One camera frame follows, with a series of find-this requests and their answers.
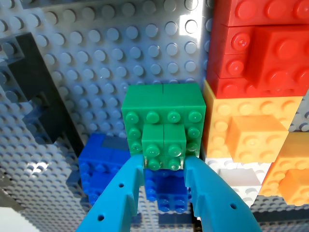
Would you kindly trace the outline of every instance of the white lego brick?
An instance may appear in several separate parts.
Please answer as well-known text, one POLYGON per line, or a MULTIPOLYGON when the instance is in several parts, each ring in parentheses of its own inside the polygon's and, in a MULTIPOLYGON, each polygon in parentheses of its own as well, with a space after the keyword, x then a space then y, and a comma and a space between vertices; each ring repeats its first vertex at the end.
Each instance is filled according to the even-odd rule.
POLYGON ((270 166, 271 163, 238 163, 237 169, 252 169, 262 184, 270 166))
POLYGON ((253 169, 221 169, 219 176, 249 207, 254 203, 262 187, 253 169))
POLYGON ((209 159, 205 158, 205 163, 210 166, 216 173, 221 169, 237 169, 238 163, 234 163, 232 158, 209 159))

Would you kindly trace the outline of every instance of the light orange lego brick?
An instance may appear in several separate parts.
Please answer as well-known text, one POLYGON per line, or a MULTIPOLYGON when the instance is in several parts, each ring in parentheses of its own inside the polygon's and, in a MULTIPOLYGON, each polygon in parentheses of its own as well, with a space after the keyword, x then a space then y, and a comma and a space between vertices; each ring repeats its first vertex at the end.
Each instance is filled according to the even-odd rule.
POLYGON ((266 197, 281 196, 278 190, 280 182, 290 169, 309 169, 309 133, 291 132, 272 163, 262 184, 259 195, 266 197))
POLYGON ((287 204, 301 206, 309 203, 309 169, 288 170, 279 184, 279 191, 287 204))
POLYGON ((288 133, 273 115, 233 116, 226 145, 234 162, 272 163, 288 133))
POLYGON ((302 97, 217 99, 207 81, 203 96, 207 105, 203 132, 207 158, 231 157, 226 138, 233 116, 273 116, 287 131, 302 100, 302 97))

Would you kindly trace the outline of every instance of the green brick stack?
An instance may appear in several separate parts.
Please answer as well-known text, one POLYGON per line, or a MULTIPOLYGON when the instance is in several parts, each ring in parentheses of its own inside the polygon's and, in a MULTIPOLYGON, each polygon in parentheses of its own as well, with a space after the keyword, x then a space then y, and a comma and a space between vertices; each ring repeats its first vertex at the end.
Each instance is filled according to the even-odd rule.
POLYGON ((122 105, 131 155, 151 170, 183 168, 199 156, 206 105, 197 84, 129 86, 122 105))

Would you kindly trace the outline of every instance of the green lego brick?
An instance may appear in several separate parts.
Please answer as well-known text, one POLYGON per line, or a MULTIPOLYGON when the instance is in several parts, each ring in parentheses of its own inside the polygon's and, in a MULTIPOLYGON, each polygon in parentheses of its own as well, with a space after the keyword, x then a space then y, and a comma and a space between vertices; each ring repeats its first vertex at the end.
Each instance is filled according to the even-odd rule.
MULTIPOLYGON (((151 107, 159 107, 162 99, 162 85, 129 86, 121 108, 126 130, 129 130, 132 125, 142 130, 143 124, 146 123, 147 115, 145 114, 151 110, 151 107)), ((150 113, 150 120, 153 120, 154 117, 150 113)))
POLYGON ((153 171, 164 169, 164 156, 145 157, 145 168, 153 171))
POLYGON ((164 124, 164 156, 185 156, 185 146, 183 124, 164 124))
POLYGON ((163 85, 163 95, 179 98, 184 123, 204 123, 206 105, 198 84, 163 85))
POLYGON ((187 123, 184 125, 187 139, 186 151, 200 150, 203 126, 203 123, 187 123))
POLYGON ((164 156, 164 166, 163 169, 170 169, 172 171, 177 171, 183 169, 183 161, 185 156, 179 157, 166 157, 164 156))
POLYGON ((137 155, 137 154, 143 153, 143 149, 142 149, 142 145, 141 145, 141 138, 139 138, 139 139, 128 139, 127 143, 129 145, 131 155, 137 155))
POLYGON ((143 155, 156 157, 164 155, 164 127, 163 124, 145 124, 141 139, 143 155))

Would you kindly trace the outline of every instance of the blue lego brick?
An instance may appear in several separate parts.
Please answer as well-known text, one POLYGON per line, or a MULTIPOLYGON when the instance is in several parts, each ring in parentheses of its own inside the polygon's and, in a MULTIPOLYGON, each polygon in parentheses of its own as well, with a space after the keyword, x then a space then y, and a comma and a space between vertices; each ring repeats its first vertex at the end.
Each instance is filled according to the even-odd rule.
POLYGON ((158 209, 163 212, 187 210, 191 198, 184 185, 183 170, 145 170, 145 190, 149 201, 157 201, 158 209))
POLYGON ((79 156, 78 162, 82 180, 84 173, 90 173, 90 175, 94 171, 117 173, 130 158, 129 151, 103 147, 105 138, 106 135, 104 134, 92 134, 79 156))
POLYGON ((91 135, 78 158, 83 191, 91 205, 130 156, 126 139, 98 133, 91 135))
POLYGON ((114 176, 114 173, 93 173, 90 179, 89 187, 84 189, 85 193, 89 197, 89 202, 91 205, 94 205, 98 197, 102 194, 114 176))
POLYGON ((188 192, 182 177, 157 178, 157 202, 163 212, 176 211, 183 213, 188 207, 188 192))

